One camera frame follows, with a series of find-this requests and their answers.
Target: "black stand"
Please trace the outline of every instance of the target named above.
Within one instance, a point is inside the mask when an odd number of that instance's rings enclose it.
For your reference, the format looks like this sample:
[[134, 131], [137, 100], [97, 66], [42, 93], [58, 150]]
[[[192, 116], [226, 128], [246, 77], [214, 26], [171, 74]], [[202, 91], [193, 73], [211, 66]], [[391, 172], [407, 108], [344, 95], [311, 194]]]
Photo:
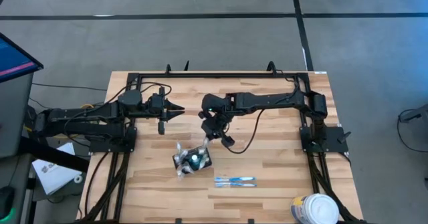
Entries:
[[21, 137], [19, 144], [19, 153], [32, 154], [35, 158], [52, 162], [77, 171], [86, 172], [89, 167], [89, 161], [76, 157], [72, 154], [57, 150], [55, 148], [40, 144], [35, 140]]
[[425, 121], [428, 124], [428, 104], [408, 112], [407, 114], [403, 114], [400, 117], [400, 122], [408, 123], [410, 120], [414, 118], [420, 118], [422, 117], [423, 121]]

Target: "black cable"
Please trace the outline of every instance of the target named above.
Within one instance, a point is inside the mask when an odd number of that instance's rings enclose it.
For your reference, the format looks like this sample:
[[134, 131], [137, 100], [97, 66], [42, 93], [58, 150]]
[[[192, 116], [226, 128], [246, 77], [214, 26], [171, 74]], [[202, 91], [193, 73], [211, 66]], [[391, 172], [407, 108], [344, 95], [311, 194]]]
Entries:
[[124, 89], [126, 89], [127, 87], [130, 87], [130, 86], [135, 86], [136, 84], [128, 84], [128, 85], [126, 85], [125, 87], [123, 87], [122, 89], [120, 89], [114, 96], [113, 96], [113, 98], [111, 98], [111, 99], [109, 99], [109, 101], [107, 101], [107, 102], [105, 102], [105, 103], [103, 103], [102, 105], [100, 105], [100, 106], [97, 106], [97, 107], [95, 107], [95, 108], [92, 108], [92, 109], [90, 109], [90, 110], [88, 110], [88, 109], [85, 109], [84, 111], [82, 111], [82, 112], [79, 112], [79, 113], [77, 113], [77, 114], [75, 114], [74, 116], [72, 116], [69, 120], [67, 120], [67, 122], [64, 124], [64, 134], [70, 139], [70, 140], [73, 140], [74, 142], [76, 142], [77, 144], [80, 144], [80, 145], [82, 145], [82, 146], [87, 146], [87, 147], [89, 147], [87, 144], [83, 144], [83, 143], [81, 143], [81, 142], [78, 142], [77, 140], [75, 140], [74, 138], [72, 138], [68, 133], [67, 133], [67, 125], [68, 125], [68, 123], [70, 123], [75, 117], [78, 117], [79, 115], [82, 115], [82, 114], [85, 114], [85, 113], [91, 113], [91, 112], [93, 112], [93, 111], [95, 111], [95, 110], [99, 110], [100, 108], [102, 108], [102, 107], [104, 107], [105, 105], [107, 105], [107, 104], [109, 104], [111, 101], [113, 101]]
[[95, 103], [95, 104], [92, 104], [93, 106], [98, 106], [98, 105], [101, 105], [101, 104], [103, 104], [104, 102], [98, 102], [98, 103]]
[[11, 186], [12, 179], [13, 179], [13, 177], [15, 176], [16, 169], [18, 168], [18, 163], [19, 163], [19, 159], [20, 159], [20, 158], [21, 158], [21, 156], [18, 156], [18, 159], [16, 160], [15, 168], [13, 169], [13, 173], [12, 173], [11, 179], [9, 180], [9, 184], [7, 184], [7, 186], [8, 186], [8, 187], [10, 187], [10, 186]]
[[150, 85], [149, 87], [147, 87], [147, 88], [145, 88], [145, 89], [141, 90], [140, 92], [142, 92], [142, 93], [143, 93], [144, 91], [148, 90], [149, 88], [153, 87], [153, 86], [159, 86], [159, 87], [165, 86], [165, 87], [168, 87], [168, 88], [169, 88], [169, 91], [165, 94], [165, 96], [169, 95], [169, 94], [171, 93], [171, 91], [173, 91], [173, 87], [171, 87], [171, 86], [170, 86], [170, 85], [168, 85], [168, 84], [162, 84], [162, 83], [156, 83], [156, 82], [143, 82], [143, 83], [141, 83], [141, 84], [152, 84], [152, 85]]
[[85, 87], [85, 86], [58, 86], [58, 85], [52, 85], [52, 84], [38, 84], [38, 83], [33, 83], [33, 84], [36, 86], [55, 87], [55, 88], [78, 88], [78, 89], [85, 89], [85, 90], [107, 91], [105, 89]]
[[78, 205], [78, 211], [79, 211], [79, 215], [80, 215], [79, 219], [81, 219], [83, 217], [83, 214], [82, 214], [82, 210], [80, 209], [80, 203]]
[[[294, 83], [294, 90], [293, 90], [293, 92], [291, 94], [288, 94], [285, 98], [282, 98], [281, 100], [278, 100], [275, 104], [277, 104], [277, 103], [279, 103], [281, 101], [284, 101], [284, 100], [286, 100], [288, 98], [293, 97], [294, 94], [296, 94], [296, 92], [298, 90], [298, 84], [296, 83], [296, 80], [288, 80], [287, 78], [285, 78], [285, 79], [288, 82], [293, 82]], [[243, 150], [241, 150], [241, 151], [234, 151], [234, 150], [231, 150], [230, 148], [226, 148], [228, 151], [232, 152], [233, 154], [242, 154], [242, 153], [244, 153], [248, 149], [249, 145], [252, 144], [252, 142], [253, 142], [255, 133], [257, 131], [257, 126], [259, 125], [259, 119], [260, 119], [261, 113], [263, 113], [263, 111], [265, 111], [265, 109], [261, 110], [260, 113], [259, 113], [259, 115], [257, 116], [257, 120], [255, 121], [254, 131], [253, 131], [253, 134], [252, 134], [251, 138], [249, 139], [249, 142], [248, 142], [247, 146]]]
[[412, 110], [415, 110], [415, 109], [403, 110], [403, 111], [399, 114], [399, 117], [398, 117], [398, 119], [397, 119], [397, 133], [399, 134], [399, 138], [400, 138], [401, 143], [403, 143], [403, 144], [404, 144], [404, 146], [406, 146], [406, 148], [408, 148], [409, 150], [416, 151], [416, 152], [427, 153], [427, 152], [428, 152], [428, 150], [416, 150], [416, 149], [414, 149], [414, 148], [411, 148], [410, 146], [408, 146], [408, 145], [404, 142], [403, 137], [401, 137], [401, 134], [400, 134], [400, 128], [399, 128], [399, 126], [400, 126], [400, 119], [401, 119], [401, 116], [402, 116], [404, 113], [406, 113], [406, 112], [408, 112], [408, 111], [412, 111]]
[[[156, 82], [142, 82], [141, 84], [154, 84], [154, 85], [160, 85], [160, 86], [166, 86], [166, 87], [169, 87], [170, 88], [170, 90], [165, 94], [165, 96], [166, 95], [168, 95], [169, 93], [171, 93], [171, 91], [173, 90], [173, 88], [171, 87], [171, 86], [169, 86], [169, 85], [167, 85], [167, 84], [161, 84], [161, 83], [156, 83]], [[67, 133], [67, 125], [68, 125], [68, 123], [70, 123], [74, 118], [76, 118], [76, 117], [78, 117], [78, 116], [80, 116], [80, 115], [82, 115], [82, 114], [88, 114], [88, 113], [91, 113], [91, 112], [93, 112], [93, 111], [95, 111], [95, 110], [99, 110], [100, 108], [102, 108], [102, 107], [104, 107], [105, 105], [107, 105], [107, 104], [109, 104], [111, 101], [113, 101], [120, 93], [122, 93], [122, 91], [123, 90], [125, 90], [127, 87], [131, 87], [131, 86], [135, 86], [136, 84], [127, 84], [125, 87], [123, 87], [122, 89], [120, 89], [111, 99], [109, 99], [109, 101], [107, 101], [107, 102], [105, 102], [105, 103], [103, 103], [102, 105], [100, 105], [100, 106], [97, 106], [97, 107], [95, 107], [95, 108], [92, 108], [92, 109], [85, 109], [84, 111], [82, 111], [82, 112], [79, 112], [79, 113], [77, 113], [77, 114], [75, 114], [74, 116], [72, 116], [69, 120], [67, 120], [67, 122], [64, 124], [64, 134], [70, 139], [70, 140], [73, 140], [75, 143], [77, 143], [77, 144], [80, 144], [80, 145], [82, 145], [82, 146], [87, 146], [87, 147], [89, 147], [87, 144], [83, 144], [83, 143], [81, 143], [81, 142], [78, 142], [76, 139], [74, 139], [74, 138], [72, 138], [68, 133]]]
[[252, 144], [252, 142], [253, 142], [255, 133], [257, 132], [257, 126], [259, 125], [259, 119], [260, 119], [261, 113], [263, 113], [263, 111], [265, 111], [265, 110], [264, 109], [261, 110], [260, 113], [259, 113], [259, 115], [257, 116], [257, 120], [255, 121], [253, 135], [251, 136], [251, 139], [249, 139], [249, 142], [248, 142], [247, 146], [243, 150], [241, 150], [241, 151], [234, 151], [234, 150], [231, 150], [230, 148], [227, 148], [228, 151], [232, 152], [233, 154], [242, 154], [245, 151], [247, 151], [249, 145]]
[[[74, 137], [71, 137], [70, 138], [70, 136], [67, 136], [70, 140], [72, 140], [72, 141], [74, 141], [74, 142], [76, 142], [76, 139], [78, 139], [78, 140], [87, 140], [87, 139], [85, 139], [84, 137], [79, 137], [79, 136], [74, 136]], [[76, 142], [76, 144], [79, 144], [79, 145], [81, 145], [81, 146], [85, 146], [85, 147], [88, 147], [89, 148], [89, 145], [88, 144], [83, 144], [82, 142]], [[80, 154], [75, 154], [76, 156], [79, 156], [79, 157], [88, 157], [87, 155], [80, 155]]]
[[347, 157], [346, 155], [345, 155], [345, 153], [344, 152], [339, 152], [339, 154], [341, 155], [341, 156], [343, 156], [348, 162], [349, 162], [349, 166], [352, 166], [352, 163], [351, 163], [351, 161], [350, 161], [350, 159], [349, 159], [349, 157]]
[[225, 130], [225, 134], [227, 133], [227, 131], [229, 131], [229, 128], [230, 128], [230, 124], [229, 124], [229, 123], [227, 123], [227, 128], [226, 128], [226, 130]]
[[43, 104], [40, 104], [40, 102], [38, 102], [37, 100], [33, 100], [31, 97], [28, 97], [31, 101], [33, 101], [33, 102], [35, 102], [36, 104], [38, 104], [38, 105], [40, 105], [42, 108], [45, 108], [45, 109], [48, 109], [48, 110], [50, 110], [51, 108], [50, 107], [46, 107], [46, 106], [44, 106]]
[[89, 212], [89, 214], [87, 214], [83, 218], [84, 221], [95, 221], [102, 207], [107, 203], [107, 200], [111, 197], [117, 184], [122, 180], [122, 178], [126, 176], [128, 161], [129, 161], [129, 154], [124, 154], [122, 164], [120, 165], [119, 170], [116, 172], [116, 175], [112, 179], [112, 182], [106, 187], [106, 190], [98, 199], [98, 202], [91, 208], [91, 211]]
[[104, 158], [106, 158], [107, 154], [108, 152], [106, 152], [106, 154], [104, 154], [101, 157], [100, 161], [98, 161], [98, 164], [95, 166], [94, 173], [92, 173], [91, 179], [89, 181], [88, 190], [86, 191], [86, 199], [85, 199], [85, 216], [88, 215], [88, 199], [89, 199], [89, 192], [92, 186], [92, 181], [94, 181], [95, 174], [98, 171], [98, 168], [100, 168], [101, 162], [104, 160]]
[[66, 199], [66, 197], [65, 196], [62, 196], [62, 199], [61, 200], [59, 200], [59, 201], [51, 201], [51, 200], [49, 200], [49, 198], [48, 199], [46, 199], [47, 201], [49, 201], [50, 203], [52, 203], [52, 204], [59, 204], [59, 203], [61, 203], [63, 200], [65, 200]]

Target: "white paper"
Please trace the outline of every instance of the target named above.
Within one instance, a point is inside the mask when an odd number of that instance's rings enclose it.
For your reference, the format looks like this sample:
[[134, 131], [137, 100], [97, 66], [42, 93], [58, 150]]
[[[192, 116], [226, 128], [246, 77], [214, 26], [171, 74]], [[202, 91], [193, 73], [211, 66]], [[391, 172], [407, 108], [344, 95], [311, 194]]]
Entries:
[[[68, 154], [75, 155], [73, 144], [71, 142], [65, 143], [57, 149]], [[81, 171], [75, 171], [66, 167], [58, 166], [44, 160], [33, 161], [33, 167], [47, 195], [56, 192], [58, 189], [73, 180], [75, 176], [82, 173]]]

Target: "white cup lid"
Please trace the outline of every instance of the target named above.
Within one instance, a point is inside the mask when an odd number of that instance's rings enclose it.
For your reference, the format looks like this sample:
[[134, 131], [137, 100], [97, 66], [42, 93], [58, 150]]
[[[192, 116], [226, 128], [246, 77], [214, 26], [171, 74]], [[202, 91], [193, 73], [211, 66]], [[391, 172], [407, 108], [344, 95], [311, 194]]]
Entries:
[[328, 195], [315, 195], [308, 207], [307, 214], [313, 224], [333, 224], [339, 220], [339, 208]]

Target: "black metal frame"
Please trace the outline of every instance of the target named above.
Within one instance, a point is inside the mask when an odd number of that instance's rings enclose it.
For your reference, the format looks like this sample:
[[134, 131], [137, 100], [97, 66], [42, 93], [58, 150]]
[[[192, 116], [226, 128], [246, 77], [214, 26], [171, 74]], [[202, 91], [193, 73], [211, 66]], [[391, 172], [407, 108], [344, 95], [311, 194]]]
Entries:
[[[189, 63], [186, 64], [185, 71], [187, 71], [189, 68]], [[305, 92], [310, 92], [310, 81], [308, 77], [308, 73], [305, 72], [296, 72], [296, 73], [290, 73], [286, 72], [283, 73], [278, 72], [275, 64], [273, 62], [270, 62], [267, 66], [266, 73], [174, 73], [171, 72], [170, 65], [167, 66], [167, 69], [164, 73], [131, 73], [128, 74], [127, 83], [131, 83], [133, 81], [136, 81], [137, 85], [136, 88], [141, 88], [141, 83], [143, 79], [145, 78], [293, 78], [295, 79], [298, 88], [300, 88], [300, 81], [303, 81], [304, 83], [304, 90]], [[300, 120], [302, 123], [302, 128], [307, 128], [308, 124], [306, 122], [306, 117], [302, 112], [300, 112]], [[130, 126], [134, 127], [135, 120], [131, 120]], [[337, 196], [334, 194], [334, 192], [331, 190], [331, 184], [330, 184], [330, 177], [328, 174], [328, 167], [326, 162], [326, 157], [324, 152], [319, 152], [318, 157], [320, 159], [320, 167], [321, 172], [318, 170], [318, 167], [316, 166], [313, 152], [305, 151], [308, 157], [308, 166], [312, 181], [312, 188], [314, 193], [319, 193], [320, 188], [318, 186], [318, 183], [321, 184], [321, 186], [326, 190], [326, 193], [330, 195], [339, 205], [339, 209], [341, 210], [340, 214], [344, 212], [345, 215], [348, 215], [350, 217], [353, 217], [345, 207], [343, 207], [340, 200], [337, 198]], [[108, 182], [106, 186], [106, 192], [101, 196], [100, 200], [97, 202], [97, 204], [94, 206], [94, 208], [90, 211], [89, 215], [90, 217], [85, 217], [81, 220], [81, 223], [119, 223], [120, 219], [120, 210], [122, 207], [122, 200], [124, 195], [124, 186], [126, 181], [126, 170], [128, 168], [128, 162], [129, 162], [129, 155], [130, 153], [124, 154], [124, 158], [121, 164], [121, 167], [119, 171], [116, 173], [116, 166], [117, 166], [117, 160], [118, 160], [118, 153], [113, 153], [112, 161], [110, 163], [110, 170], [108, 174]], [[107, 220], [108, 216], [108, 206], [109, 206], [109, 200], [111, 192], [116, 188], [116, 185], [119, 184], [118, 188], [118, 194], [116, 197], [116, 206], [114, 208], [114, 217], [113, 220], [109, 219]], [[100, 221], [93, 221], [94, 217], [98, 215], [98, 213], [101, 211], [101, 218]], [[176, 219], [175, 223], [182, 223], [181, 219]], [[254, 223], [254, 219], [249, 219], [248, 223]]]

